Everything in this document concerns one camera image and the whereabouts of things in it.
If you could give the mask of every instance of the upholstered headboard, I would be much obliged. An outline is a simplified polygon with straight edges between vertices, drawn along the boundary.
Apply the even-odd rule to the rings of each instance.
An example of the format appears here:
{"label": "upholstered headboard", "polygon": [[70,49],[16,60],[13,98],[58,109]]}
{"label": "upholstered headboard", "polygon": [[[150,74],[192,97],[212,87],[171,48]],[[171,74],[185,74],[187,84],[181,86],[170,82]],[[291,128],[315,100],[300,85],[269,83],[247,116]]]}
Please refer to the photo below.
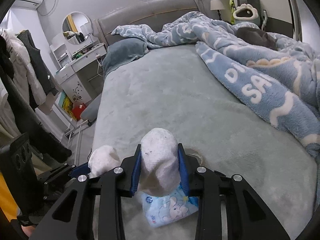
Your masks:
{"label": "upholstered headboard", "polygon": [[118,25],[147,24],[155,32],[159,32],[164,24],[173,22],[190,11],[199,11],[195,0],[145,0],[111,12],[94,22],[101,41],[111,45],[123,39],[120,35],[111,35]]}

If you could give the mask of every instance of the gray cat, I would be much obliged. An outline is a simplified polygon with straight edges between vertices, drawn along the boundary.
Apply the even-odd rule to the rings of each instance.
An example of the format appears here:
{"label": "gray cat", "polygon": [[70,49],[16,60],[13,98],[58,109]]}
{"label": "gray cat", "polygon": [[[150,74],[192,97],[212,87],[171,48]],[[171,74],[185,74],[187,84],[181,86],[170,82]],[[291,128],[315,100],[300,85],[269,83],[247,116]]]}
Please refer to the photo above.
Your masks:
{"label": "gray cat", "polygon": [[235,36],[251,45],[277,50],[276,40],[263,30],[243,27],[236,31]]}

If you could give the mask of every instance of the cabinet door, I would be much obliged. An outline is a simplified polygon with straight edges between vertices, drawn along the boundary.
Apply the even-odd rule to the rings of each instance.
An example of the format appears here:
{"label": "cabinet door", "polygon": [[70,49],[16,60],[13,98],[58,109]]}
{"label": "cabinet door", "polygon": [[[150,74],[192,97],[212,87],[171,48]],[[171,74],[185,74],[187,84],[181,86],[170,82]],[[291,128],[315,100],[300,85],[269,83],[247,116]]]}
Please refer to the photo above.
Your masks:
{"label": "cabinet door", "polygon": [[87,102],[92,100],[91,96],[85,90],[84,85],[77,77],[77,75],[73,75],[68,78],[61,84],[61,87],[72,102],[79,101],[81,104],[86,104]]}

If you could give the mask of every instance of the white lampshade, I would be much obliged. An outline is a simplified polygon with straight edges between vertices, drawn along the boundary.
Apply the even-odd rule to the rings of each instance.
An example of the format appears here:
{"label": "white lampshade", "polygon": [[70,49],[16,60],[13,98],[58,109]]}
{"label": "white lampshade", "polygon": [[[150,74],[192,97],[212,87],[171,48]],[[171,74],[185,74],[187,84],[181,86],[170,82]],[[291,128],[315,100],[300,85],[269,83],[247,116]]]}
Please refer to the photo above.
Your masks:
{"label": "white lampshade", "polygon": [[210,10],[224,10],[224,6],[220,0],[210,1]]}
{"label": "white lampshade", "polygon": [[93,33],[93,29],[90,22],[87,22],[86,24],[82,25],[80,29],[84,37]]}

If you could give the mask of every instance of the fitted bed sheet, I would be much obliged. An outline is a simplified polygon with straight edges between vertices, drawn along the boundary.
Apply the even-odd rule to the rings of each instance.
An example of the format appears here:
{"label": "fitted bed sheet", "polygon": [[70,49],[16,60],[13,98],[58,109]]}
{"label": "fitted bed sheet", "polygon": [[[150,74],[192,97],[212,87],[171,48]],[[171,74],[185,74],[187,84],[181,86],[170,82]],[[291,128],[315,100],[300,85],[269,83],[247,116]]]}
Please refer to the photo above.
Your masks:
{"label": "fitted bed sheet", "polygon": [[[234,97],[212,75],[194,45],[152,50],[106,77],[92,150],[107,144],[122,160],[133,155],[142,137],[155,127],[172,132],[186,152],[197,151],[211,170],[241,174],[291,239],[310,220],[315,161],[292,135],[264,122]],[[139,194],[123,198],[127,240],[194,239],[197,213],[154,229],[140,202]]]}

